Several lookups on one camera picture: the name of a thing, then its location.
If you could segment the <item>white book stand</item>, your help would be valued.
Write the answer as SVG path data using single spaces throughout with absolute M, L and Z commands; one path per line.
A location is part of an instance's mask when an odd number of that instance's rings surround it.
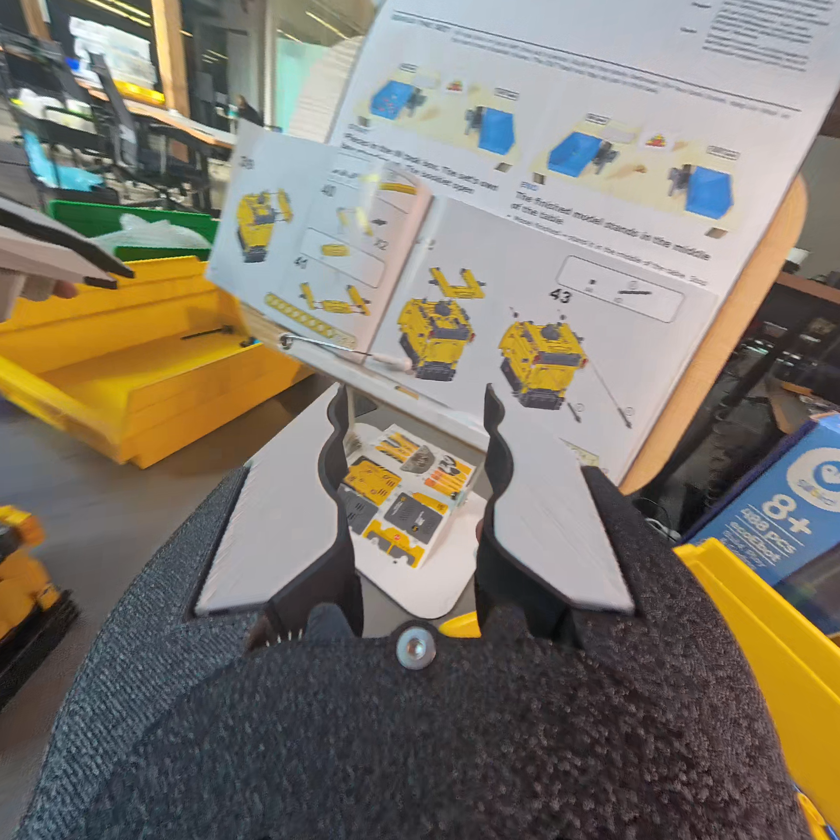
M 278 339 L 276 345 L 282 350 Z M 362 394 L 375 405 L 391 408 L 483 454 L 487 452 L 489 437 L 483 426 L 471 415 L 454 411 L 414 390 L 407 381 L 409 371 L 392 371 L 372 360 L 307 343 L 296 343 L 291 350 L 282 351 Z

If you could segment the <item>black utility cart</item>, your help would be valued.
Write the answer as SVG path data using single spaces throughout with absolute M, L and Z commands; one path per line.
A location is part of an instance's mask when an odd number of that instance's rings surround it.
M 102 123 L 60 45 L 2 28 L 1 50 L 2 96 L 41 202 L 126 204 Z

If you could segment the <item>yellow lego vehicle model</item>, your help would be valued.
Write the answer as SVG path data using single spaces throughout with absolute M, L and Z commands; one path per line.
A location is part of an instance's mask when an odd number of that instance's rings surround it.
M 79 616 L 33 555 L 45 539 L 37 517 L 1 506 L 1 709 L 65 638 Z

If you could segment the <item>clear plastic bag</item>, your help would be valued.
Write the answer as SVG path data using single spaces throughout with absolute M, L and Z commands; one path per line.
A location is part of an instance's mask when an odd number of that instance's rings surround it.
M 101 249 L 116 255 L 119 248 L 146 249 L 210 249 L 212 243 L 196 231 L 173 224 L 167 219 L 149 221 L 137 214 L 119 216 L 119 228 L 111 233 L 92 237 Z

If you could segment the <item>green storage bin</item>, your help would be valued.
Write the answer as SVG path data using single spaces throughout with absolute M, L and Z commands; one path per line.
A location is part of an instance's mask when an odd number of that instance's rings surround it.
M 74 203 L 52 201 L 48 204 L 49 215 L 68 226 L 79 235 L 92 238 L 111 233 L 119 228 L 121 214 L 137 214 L 149 221 L 167 219 L 173 224 L 190 228 L 208 239 L 212 246 L 217 233 L 218 221 L 211 215 L 138 206 L 106 205 L 96 203 Z M 116 257 L 124 263 L 194 256 L 207 261 L 211 249 L 180 248 L 118 248 Z

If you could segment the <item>white rounded board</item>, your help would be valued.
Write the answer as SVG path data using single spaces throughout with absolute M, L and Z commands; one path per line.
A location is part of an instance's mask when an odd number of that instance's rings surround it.
M 394 563 L 371 542 L 351 532 L 356 567 L 370 583 L 406 613 L 426 620 L 442 618 L 455 607 L 476 567 L 475 529 L 486 503 L 476 489 L 480 483 L 484 455 L 409 416 L 375 405 L 350 388 L 348 408 L 350 425 L 344 439 L 347 465 L 357 426 L 369 424 L 384 430 L 395 424 L 476 466 L 475 480 L 464 503 L 456 511 L 442 542 L 421 568 L 413 570 L 404 564 Z

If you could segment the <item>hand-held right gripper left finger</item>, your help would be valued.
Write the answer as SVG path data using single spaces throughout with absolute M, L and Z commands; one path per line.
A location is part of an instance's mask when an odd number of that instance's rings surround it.
M 364 630 L 361 579 L 340 487 L 350 400 L 334 385 L 249 460 L 194 603 L 196 616 L 258 607 L 296 637 L 320 604 Z

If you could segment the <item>blue kit box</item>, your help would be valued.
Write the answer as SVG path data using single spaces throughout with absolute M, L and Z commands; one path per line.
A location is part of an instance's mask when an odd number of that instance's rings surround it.
M 684 536 L 717 539 L 839 645 L 839 414 L 783 438 Z

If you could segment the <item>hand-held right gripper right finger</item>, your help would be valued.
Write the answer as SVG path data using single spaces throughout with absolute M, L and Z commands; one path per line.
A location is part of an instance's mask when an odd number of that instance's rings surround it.
M 562 637 L 576 613 L 634 616 L 636 604 L 585 469 L 564 443 L 485 390 L 484 470 L 490 497 L 480 524 L 474 590 L 479 634 L 515 608 L 530 634 Z

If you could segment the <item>instruction booklet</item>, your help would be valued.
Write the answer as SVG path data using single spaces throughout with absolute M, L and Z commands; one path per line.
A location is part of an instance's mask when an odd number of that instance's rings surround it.
M 615 482 L 718 307 L 714 293 L 455 198 L 408 164 L 240 131 L 206 276 L 283 329 L 412 362 L 482 426 L 492 384 Z

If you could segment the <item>printed task sheet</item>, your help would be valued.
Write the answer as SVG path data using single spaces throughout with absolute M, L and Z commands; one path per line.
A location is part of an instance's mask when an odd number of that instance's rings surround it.
M 838 84 L 838 2 L 384 2 L 329 142 L 724 296 Z

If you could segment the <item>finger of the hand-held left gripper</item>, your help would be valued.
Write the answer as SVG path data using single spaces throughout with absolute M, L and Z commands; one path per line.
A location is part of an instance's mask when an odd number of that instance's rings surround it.
M 134 278 L 134 271 L 92 239 L 6 196 L 1 197 L 1 225 L 40 244 L 62 247 L 110 275 Z
M 15 231 L 1 228 L 2 272 L 23 272 L 76 285 L 116 289 L 119 281 L 69 250 L 40 244 Z

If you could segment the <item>yellow storage bin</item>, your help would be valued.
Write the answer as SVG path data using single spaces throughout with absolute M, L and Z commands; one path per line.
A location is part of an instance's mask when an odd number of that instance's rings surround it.
M 575 654 L 578 718 L 537 782 L 560 838 L 838 838 L 838 647 L 739 568 L 720 541 L 613 539 L 637 610 L 563 604 L 479 550 L 476 611 L 451 637 L 488 637 L 502 606 Z
M 148 468 L 309 378 L 251 336 L 194 256 L 135 261 L 117 290 L 19 299 L 1 327 L 2 396 L 113 462 Z M 235 327 L 232 335 L 183 335 Z

